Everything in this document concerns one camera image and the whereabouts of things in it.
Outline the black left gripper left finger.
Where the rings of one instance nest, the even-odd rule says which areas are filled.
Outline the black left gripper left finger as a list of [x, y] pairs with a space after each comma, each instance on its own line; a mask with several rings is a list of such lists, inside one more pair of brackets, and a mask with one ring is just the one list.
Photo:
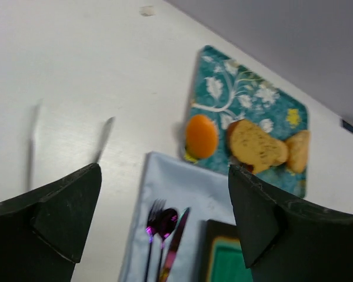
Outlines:
[[70, 281], [101, 184], [101, 168], [91, 163], [0, 202], [0, 281]]

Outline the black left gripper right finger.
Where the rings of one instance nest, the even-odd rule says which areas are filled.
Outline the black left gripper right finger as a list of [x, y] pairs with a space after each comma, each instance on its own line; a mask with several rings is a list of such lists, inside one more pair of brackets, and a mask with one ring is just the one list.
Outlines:
[[236, 165], [228, 188], [254, 281], [353, 281], [353, 214], [296, 197]]

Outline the brown bread slice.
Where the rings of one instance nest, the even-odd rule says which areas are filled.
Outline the brown bread slice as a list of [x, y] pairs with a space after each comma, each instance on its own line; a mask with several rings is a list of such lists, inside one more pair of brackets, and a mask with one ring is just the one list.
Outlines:
[[286, 144], [250, 120], [242, 119], [227, 128], [227, 145], [231, 155], [252, 173], [258, 174], [288, 159]]

